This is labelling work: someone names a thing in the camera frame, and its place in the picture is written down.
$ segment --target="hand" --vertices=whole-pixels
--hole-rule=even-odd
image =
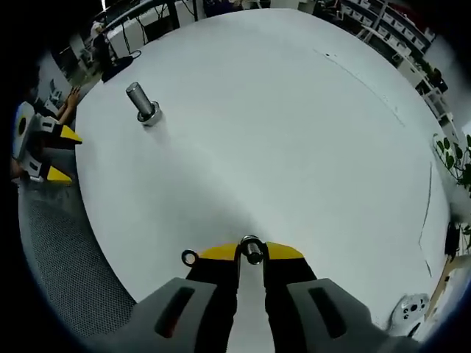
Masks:
[[[21,167],[21,165],[12,158],[10,161],[10,178],[16,179],[24,176],[26,171]]]
[[[79,104],[79,96],[80,96],[80,86],[72,88],[71,92],[68,94],[65,103],[67,107],[75,108]]]

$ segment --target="white table surface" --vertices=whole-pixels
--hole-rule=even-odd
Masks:
[[[165,113],[154,129],[126,96],[134,81]],[[433,293],[445,263],[435,132],[425,102],[374,49],[305,13],[250,10],[171,32],[96,85],[78,109],[79,184],[138,302],[186,276],[182,250],[256,234],[302,251],[385,327],[401,296]],[[236,317],[230,352],[270,350],[261,268],[251,269],[238,310],[260,315]]]

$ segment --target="metal cylinder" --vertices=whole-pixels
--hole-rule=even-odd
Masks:
[[[256,243],[247,244],[245,256],[247,256],[247,260],[252,265],[257,265],[263,260],[263,253]]]
[[[263,252],[258,246],[259,243],[260,239],[254,235],[247,235],[241,240],[242,254],[252,265],[257,265],[263,260]]]
[[[141,85],[137,82],[132,83],[128,88],[126,88],[126,94],[131,99],[135,107],[138,108],[139,113],[143,117],[148,117],[154,114],[154,106],[142,90]]]

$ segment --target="person's arm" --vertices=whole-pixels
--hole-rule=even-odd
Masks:
[[[70,118],[74,115],[75,113],[75,108],[77,107],[79,103],[79,95],[80,95],[80,87],[74,87],[72,88],[72,91],[68,95],[66,101],[65,101],[65,109],[62,112],[62,114],[57,114],[57,119],[59,124],[67,124]]]
[[[25,170],[16,161],[15,158],[11,157],[10,161],[10,179],[16,179],[21,177],[25,173]]]
[[[66,109],[67,109],[67,99],[65,100],[64,104],[62,104],[62,107],[60,107],[59,110],[57,111],[56,116],[62,116],[62,114],[65,112]]]

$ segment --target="person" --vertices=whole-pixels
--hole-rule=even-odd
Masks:
[[[445,93],[448,90],[448,85],[443,80],[442,72],[438,68],[434,68],[434,70],[428,75],[428,79],[434,87],[437,87],[440,90],[440,92]]]
[[[57,120],[59,124],[69,125],[77,114],[77,105],[79,104],[80,87],[73,87],[67,95],[62,107],[59,108],[57,114],[38,104],[38,85],[39,85],[39,67],[35,66],[31,72],[26,73],[24,81],[24,89],[22,101],[30,103],[35,112],[42,116],[50,116]],[[41,150],[45,143],[38,141],[37,149]],[[25,176],[26,172],[13,157],[10,159],[10,179],[17,179]]]
[[[341,2],[339,0],[319,1],[316,3],[316,6],[317,5],[319,5],[319,7],[316,8],[317,17],[331,23],[341,21]]]
[[[39,67],[35,66],[29,80],[25,82],[23,101],[30,103],[35,108],[36,113],[41,114],[42,116],[51,116],[56,119],[59,124],[69,125],[75,119],[75,115],[77,113],[80,87],[73,87],[71,89],[71,92],[65,98],[65,101],[57,111],[57,114],[54,114],[51,110],[38,103],[38,85]]]
[[[105,25],[102,22],[99,21],[93,21],[91,25],[91,30],[90,30],[90,37],[93,42],[93,40],[98,37],[98,35],[103,32],[103,29],[105,28]]]

